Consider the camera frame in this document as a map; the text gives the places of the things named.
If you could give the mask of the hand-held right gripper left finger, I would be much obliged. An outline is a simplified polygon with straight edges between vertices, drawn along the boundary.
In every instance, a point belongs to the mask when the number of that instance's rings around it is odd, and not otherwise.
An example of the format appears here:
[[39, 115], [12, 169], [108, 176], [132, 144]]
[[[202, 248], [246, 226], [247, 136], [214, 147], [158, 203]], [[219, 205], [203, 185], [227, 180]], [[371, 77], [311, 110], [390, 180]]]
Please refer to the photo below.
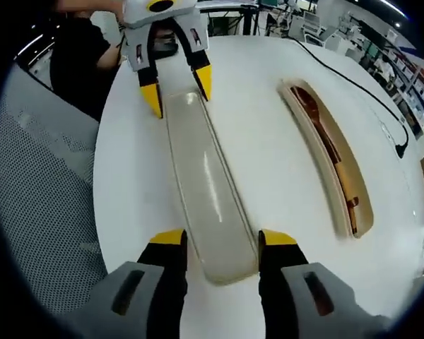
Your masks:
[[187, 233], [158, 233], [91, 290], [73, 313], [81, 338], [179, 338], [187, 294]]

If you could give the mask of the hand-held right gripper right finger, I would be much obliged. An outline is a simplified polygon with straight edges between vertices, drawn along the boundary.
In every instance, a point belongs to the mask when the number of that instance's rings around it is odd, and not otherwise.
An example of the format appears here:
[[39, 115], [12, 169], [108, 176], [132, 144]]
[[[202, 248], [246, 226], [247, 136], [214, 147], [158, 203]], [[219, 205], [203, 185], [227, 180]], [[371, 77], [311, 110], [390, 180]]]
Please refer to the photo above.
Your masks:
[[259, 296], [267, 338], [381, 338], [386, 319], [360, 307], [353, 289], [294, 238], [259, 231]]

